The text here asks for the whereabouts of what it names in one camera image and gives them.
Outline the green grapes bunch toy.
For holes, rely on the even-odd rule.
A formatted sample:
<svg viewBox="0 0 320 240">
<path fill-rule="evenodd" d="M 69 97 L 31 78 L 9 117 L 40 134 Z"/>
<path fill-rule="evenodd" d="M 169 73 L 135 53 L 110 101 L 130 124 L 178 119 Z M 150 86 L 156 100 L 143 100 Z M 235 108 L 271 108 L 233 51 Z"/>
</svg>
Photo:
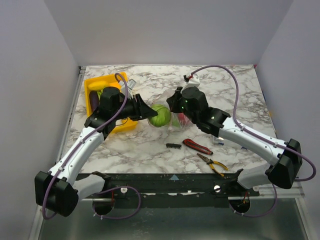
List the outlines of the green grapes bunch toy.
<svg viewBox="0 0 320 240">
<path fill-rule="evenodd" d="M 177 117 L 176 114 L 172 114 L 171 115 L 171 126 L 174 127 L 174 128 L 180 128 L 181 127 L 179 118 Z"/>
</svg>

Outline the red black utility knife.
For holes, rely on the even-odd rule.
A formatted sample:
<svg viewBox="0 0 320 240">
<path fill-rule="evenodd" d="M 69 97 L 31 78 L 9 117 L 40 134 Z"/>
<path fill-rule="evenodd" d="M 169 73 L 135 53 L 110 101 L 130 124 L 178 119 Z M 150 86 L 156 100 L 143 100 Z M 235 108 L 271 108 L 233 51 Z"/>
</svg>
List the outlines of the red black utility knife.
<svg viewBox="0 0 320 240">
<path fill-rule="evenodd" d="M 202 146 L 202 145 L 194 142 L 193 140 L 191 140 L 191 139 L 189 139 L 189 138 L 184 139 L 184 140 L 182 141 L 182 143 L 183 143 L 186 147 L 188 147 L 188 148 L 190 148 L 190 149 L 193 149 L 193 150 L 195 150 L 195 151 L 197 151 L 197 152 L 199 152 L 199 153 L 203 153 L 203 154 L 205 154 L 205 155 L 213 155 L 213 154 L 214 154 L 209 148 L 207 148 L 207 147 L 205 147 L 205 146 Z"/>
</svg>

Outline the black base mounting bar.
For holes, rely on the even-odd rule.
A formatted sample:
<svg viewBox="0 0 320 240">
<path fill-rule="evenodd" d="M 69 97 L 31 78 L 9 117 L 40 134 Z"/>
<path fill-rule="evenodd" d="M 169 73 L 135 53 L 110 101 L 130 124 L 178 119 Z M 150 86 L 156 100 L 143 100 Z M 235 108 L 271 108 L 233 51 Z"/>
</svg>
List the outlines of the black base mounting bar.
<svg viewBox="0 0 320 240">
<path fill-rule="evenodd" d="M 48 207 L 68 216 L 81 200 L 92 200 L 100 208 L 245 208 L 249 200 L 272 197 L 270 184 L 244 189 L 236 184 L 236 173 L 226 177 L 214 173 L 80 173 L 75 183 L 58 180 L 48 198 Z"/>
</svg>

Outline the clear zip top bag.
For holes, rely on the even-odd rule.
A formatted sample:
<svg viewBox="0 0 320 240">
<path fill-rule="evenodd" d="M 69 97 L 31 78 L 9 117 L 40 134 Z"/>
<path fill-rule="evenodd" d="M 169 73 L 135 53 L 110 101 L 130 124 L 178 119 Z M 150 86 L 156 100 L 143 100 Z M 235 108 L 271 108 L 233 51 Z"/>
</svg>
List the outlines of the clear zip top bag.
<svg viewBox="0 0 320 240">
<path fill-rule="evenodd" d="M 169 131 L 182 131 L 192 125 L 192 122 L 183 113 L 171 112 L 167 99 L 173 94 L 173 90 L 165 90 L 153 100 L 151 108 L 157 112 L 157 115 L 148 118 L 151 126 L 166 127 Z"/>
</svg>

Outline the yellow lemon toy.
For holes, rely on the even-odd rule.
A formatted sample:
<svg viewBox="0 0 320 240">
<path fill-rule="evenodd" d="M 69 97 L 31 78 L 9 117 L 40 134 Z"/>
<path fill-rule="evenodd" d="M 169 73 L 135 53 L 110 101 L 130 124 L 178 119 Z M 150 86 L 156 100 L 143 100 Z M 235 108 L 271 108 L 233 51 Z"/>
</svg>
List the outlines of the yellow lemon toy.
<svg viewBox="0 0 320 240">
<path fill-rule="evenodd" d="M 104 80 L 100 80 L 100 81 L 94 81 L 88 84 L 87 88 L 90 91 L 95 91 L 95 92 L 99 92 L 102 91 L 104 88 L 108 87 L 109 83 L 104 81 Z"/>
</svg>

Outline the purple eggplant toy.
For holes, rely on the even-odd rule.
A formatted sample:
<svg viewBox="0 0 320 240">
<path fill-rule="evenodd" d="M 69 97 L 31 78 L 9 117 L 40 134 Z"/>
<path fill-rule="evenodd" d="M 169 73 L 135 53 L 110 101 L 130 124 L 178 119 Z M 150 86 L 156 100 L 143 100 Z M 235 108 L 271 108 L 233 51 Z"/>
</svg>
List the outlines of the purple eggplant toy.
<svg viewBox="0 0 320 240">
<path fill-rule="evenodd" d="M 94 112 L 100 104 L 98 93 L 96 91 L 91 91 L 89 93 L 89 103 L 90 103 L 91 111 Z"/>
</svg>

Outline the yellow handled pliers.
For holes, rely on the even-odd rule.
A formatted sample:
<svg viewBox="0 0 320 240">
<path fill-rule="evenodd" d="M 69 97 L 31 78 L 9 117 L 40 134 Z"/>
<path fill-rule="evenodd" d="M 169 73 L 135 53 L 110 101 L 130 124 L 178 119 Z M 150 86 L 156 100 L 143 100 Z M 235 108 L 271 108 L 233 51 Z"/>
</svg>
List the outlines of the yellow handled pliers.
<svg viewBox="0 0 320 240">
<path fill-rule="evenodd" d="M 212 160 L 200 153 L 197 154 L 207 165 L 209 165 L 209 167 L 211 168 L 211 170 L 217 174 L 217 175 L 220 175 L 222 178 L 225 177 L 225 175 L 219 171 L 216 170 L 216 168 L 214 167 L 214 165 L 217 165 L 217 166 L 220 166 L 222 167 L 224 170 L 228 171 L 228 167 L 226 167 L 223 163 L 219 162 L 219 161 L 215 161 L 215 160 Z"/>
</svg>

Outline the green cabbage toy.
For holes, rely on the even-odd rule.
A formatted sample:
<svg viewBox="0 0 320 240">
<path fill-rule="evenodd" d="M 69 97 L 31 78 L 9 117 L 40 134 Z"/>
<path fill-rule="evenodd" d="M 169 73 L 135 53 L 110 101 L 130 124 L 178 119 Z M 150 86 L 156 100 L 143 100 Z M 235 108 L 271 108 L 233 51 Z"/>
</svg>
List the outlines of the green cabbage toy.
<svg viewBox="0 0 320 240">
<path fill-rule="evenodd" d="M 157 112 L 156 116 L 148 119 L 152 126 L 160 128 L 167 125 L 171 121 L 171 112 L 165 105 L 153 104 L 151 108 Z"/>
</svg>

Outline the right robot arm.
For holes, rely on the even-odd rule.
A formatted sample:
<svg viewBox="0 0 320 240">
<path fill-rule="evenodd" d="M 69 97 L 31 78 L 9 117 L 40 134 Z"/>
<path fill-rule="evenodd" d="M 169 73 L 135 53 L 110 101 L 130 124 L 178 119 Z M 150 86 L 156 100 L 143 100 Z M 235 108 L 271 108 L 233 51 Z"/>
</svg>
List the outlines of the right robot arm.
<svg viewBox="0 0 320 240">
<path fill-rule="evenodd" d="M 234 142 L 266 161 L 266 164 L 239 171 L 230 183 L 230 191 L 241 196 L 248 189 L 274 184 L 290 189 L 302 166 L 301 145 L 295 139 L 288 142 L 270 137 L 246 125 L 238 126 L 231 115 L 210 107 L 205 94 L 196 86 L 178 87 L 166 102 L 173 113 L 183 113 L 202 132 Z"/>
</svg>

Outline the clear small plastic box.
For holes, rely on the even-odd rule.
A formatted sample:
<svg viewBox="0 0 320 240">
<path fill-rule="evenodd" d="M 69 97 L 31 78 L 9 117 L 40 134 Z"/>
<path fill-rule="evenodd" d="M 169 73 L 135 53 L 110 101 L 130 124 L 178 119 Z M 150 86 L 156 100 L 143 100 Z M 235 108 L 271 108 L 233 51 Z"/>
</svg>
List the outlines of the clear small plastic box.
<svg viewBox="0 0 320 240">
<path fill-rule="evenodd" d="M 221 145 L 223 146 L 225 144 L 224 139 L 221 137 L 213 137 L 213 144 L 214 145 Z"/>
</svg>

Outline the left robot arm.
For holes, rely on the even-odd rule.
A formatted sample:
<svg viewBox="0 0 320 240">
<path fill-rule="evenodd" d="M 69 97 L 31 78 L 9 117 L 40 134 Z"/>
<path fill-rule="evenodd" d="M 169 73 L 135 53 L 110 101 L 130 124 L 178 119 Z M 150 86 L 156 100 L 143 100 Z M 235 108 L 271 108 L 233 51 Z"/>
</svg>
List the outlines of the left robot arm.
<svg viewBox="0 0 320 240">
<path fill-rule="evenodd" d="M 98 107 L 87 118 L 84 128 L 66 155 L 49 171 L 40 171 L 34 179 L 36 203 L 42 210 L 69 216 L 78 202 L 97 194 L 110 194 L 110 177 L 94 171 L 77 180 L 80 170 L 91 154 L 113 131 L 120 119 L 139 121 L 157 116 L 139 94 L 129 99 L 116 87 L 104 88 Z"/>
</svg>

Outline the red apple toy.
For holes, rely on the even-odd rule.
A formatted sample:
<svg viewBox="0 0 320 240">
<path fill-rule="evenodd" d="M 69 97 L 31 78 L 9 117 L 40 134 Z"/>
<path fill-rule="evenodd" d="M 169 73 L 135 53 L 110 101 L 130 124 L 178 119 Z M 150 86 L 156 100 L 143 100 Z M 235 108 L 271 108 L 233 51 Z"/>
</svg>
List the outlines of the red apple toy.
<svg viewBox="0 0 320 240">
<path fill-rule="evenodd" d="M 190 120 L 183 113 L 178 113 L 177 118 L 178 118 L 178 122 L 182 128 L 190 125 Z"/>
</svg>

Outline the yellow plastic tray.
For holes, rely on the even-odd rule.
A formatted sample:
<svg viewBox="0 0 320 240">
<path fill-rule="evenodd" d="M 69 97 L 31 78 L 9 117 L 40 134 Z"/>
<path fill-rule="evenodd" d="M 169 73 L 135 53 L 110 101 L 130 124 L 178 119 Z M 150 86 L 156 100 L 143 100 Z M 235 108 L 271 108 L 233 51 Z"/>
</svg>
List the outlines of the yellow plastic tray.
<svg viewBox="0 0 320 240">
<path fill-rule="evenodd" d="M 85 103 L 86 103 L 86 115 L 89 117 L 93 111 L 91 110 L 90 106 L 90 100 L 89 100 L 89 94 L 90 90 L 88 89 L 88 85 L 92 82 L 96 81 L 106 81 L 109 84 L 109 87 L 115 87 L 120 90 L 121 86 L 119 85 L 118 81 L 115 78 L 114 74 L 105 75 L 105 76 L 99 76 L 95 78 L 86 79 L 84 81 L 84 94 L 85 94 Z M 98 97 L 100 99 L 100 95 L 102 93 L 101 91 L 97 91 Z M 128 132 L 132 131 L 136 128 L 138 122 L 132 121 L 129 118 L 121 119 L 116 121 L 116 127 L 112 130 L 112 134 L 121 133 L 121 132 Z"/>
</svg>

